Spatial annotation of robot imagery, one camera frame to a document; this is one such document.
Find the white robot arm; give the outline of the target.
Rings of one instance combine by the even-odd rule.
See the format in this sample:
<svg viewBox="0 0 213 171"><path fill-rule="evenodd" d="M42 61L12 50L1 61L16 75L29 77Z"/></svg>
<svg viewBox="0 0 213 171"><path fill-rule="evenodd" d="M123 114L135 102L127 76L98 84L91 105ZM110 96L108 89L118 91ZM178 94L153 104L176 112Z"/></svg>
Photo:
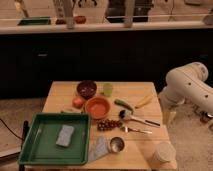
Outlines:
<svg viewBox="0 0 213 171"><path fill-rule="evenodd" d="M176 115L175 108L186 99L213 114L213 87L205 83L208 75L207 67L200 62L192 62L167 73L166 86L158 95L165 125L171 123Z"/></svg>

